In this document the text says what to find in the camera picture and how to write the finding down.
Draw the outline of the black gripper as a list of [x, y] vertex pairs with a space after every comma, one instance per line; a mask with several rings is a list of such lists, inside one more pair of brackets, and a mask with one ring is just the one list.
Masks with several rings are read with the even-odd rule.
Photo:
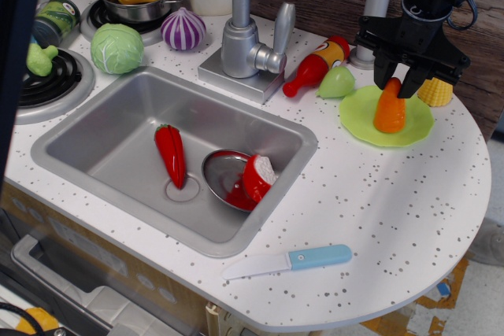
[[433, 77], [450, 84], [459, 81], [471, 60], [445, 36], [443, 25], [452, 12], [452, 8], [445, 9], [434, 18], [406, 7], [400, 17], [360, 17], [355, 42], [375, 57], [375, 84], [384, 89], [400, 64], [409, 70], [398, 98], [411, 98]]

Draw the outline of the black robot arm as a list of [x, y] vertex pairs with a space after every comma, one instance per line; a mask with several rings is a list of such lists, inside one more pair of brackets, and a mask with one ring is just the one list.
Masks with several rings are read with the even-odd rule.
[[402, 0], [400, 17], [360, 17], [355, 42], [375, 57], [375, 84], [384, 89], [397, 65], [404, 64], [409, 69], [399, 98], [412, 97], [427, 79], [455, 85], [470, 59], [444, 35], [443, 25], [464, 2], [477, 11], [473, 0]]

